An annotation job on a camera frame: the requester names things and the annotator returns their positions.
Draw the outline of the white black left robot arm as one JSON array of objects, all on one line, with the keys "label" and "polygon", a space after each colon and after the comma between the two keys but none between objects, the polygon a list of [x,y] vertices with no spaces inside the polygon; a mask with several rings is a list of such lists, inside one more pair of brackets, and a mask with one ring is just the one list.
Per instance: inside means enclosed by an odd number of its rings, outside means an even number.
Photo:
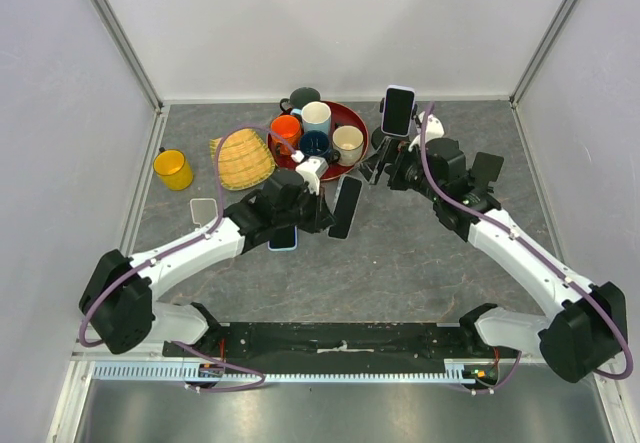
[{"label": "white black left robot arm", "polygon": [[264,183],[205,226],[168,244],[125,256],[101,256],[79,301],[85,347],[127,353],[144,342],[185,344],[198,356],[219,345],[219,323],[200,303],[173,305],[160,297],[177,284],[296,227],[309,234],[331,227],[320,179],[311,171],[278,169]]}]

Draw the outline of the black round-base phone stand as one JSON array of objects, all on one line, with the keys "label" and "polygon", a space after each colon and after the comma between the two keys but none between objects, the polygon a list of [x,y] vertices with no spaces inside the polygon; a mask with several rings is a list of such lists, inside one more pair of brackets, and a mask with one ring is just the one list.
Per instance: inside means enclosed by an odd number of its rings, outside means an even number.
[{"label": "black round-base phone stand", "polygon": [[[383,113],[385,105],[385,98],[382,98],[379,102],[379,112]],[[411,117],[409,119],[409,133],[404,137],[394,136],[394,139],[398,139],[401,142],[408,142],[411,136],[411,132],[415,129],[415,118],[417,115],[417,104],[413,104]],[[370,144],[374,150],[378,150],[383,143],[386,134],[383,133],[381,127],[377,127],[370,136]]]}]

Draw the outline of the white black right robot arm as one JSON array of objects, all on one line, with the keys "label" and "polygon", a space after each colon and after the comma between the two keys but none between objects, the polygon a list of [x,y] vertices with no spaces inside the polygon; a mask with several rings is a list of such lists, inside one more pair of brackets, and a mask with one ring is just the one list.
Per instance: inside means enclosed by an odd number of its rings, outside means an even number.
[{"label": "white black right robot arm", "polygon": [[386,137],[359,164],[367,181],[388,177],[392,190],[413,190],[433,205],[438,221],[498,263],[534,299],[538,315],[483,304],[464,315],[458,344],[467,355],[491,347],[510,348],[544,359],[563,380],[575,383],[618,354],[633,370],[628,346],[626,300],[613,283],[597,285],[570,270],[529,237],[493,195],[504,160],[479,152],[473,163],[457,141],[436,138],[426,144]]}]

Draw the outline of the lavender cased phone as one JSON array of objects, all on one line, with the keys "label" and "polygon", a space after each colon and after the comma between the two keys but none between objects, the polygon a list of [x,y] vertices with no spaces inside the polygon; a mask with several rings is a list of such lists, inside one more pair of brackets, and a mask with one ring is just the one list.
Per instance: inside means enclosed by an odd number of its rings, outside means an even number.
[{"label": "lavender cased phone", "polygon": [[415,90],[389,85],[384,96],[381,130],[385,135],[406,137],[415,106]]}]

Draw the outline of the light blue cased phone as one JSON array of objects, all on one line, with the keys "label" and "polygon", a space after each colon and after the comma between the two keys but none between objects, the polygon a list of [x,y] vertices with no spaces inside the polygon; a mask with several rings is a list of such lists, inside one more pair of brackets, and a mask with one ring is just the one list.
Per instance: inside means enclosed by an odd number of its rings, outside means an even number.
[{"label": "light blue cased phone", "polygon": [[293,251],[298,246],[298,231],[296,226],[277,229],[268,242],[268,249],[274,252]]}]

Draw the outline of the clear cased black phone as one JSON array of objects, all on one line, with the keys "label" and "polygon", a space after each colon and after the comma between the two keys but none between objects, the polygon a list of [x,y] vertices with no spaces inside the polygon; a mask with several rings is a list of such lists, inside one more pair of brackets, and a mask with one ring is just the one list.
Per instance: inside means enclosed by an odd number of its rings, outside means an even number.
[{"label": "clear cased black phone", "polygon": [[336,222],[329,228],[330,238],[344,240],[348,237],[362,187],[363,182],[358,178],[349,175],[340,178],[333,212]]}]

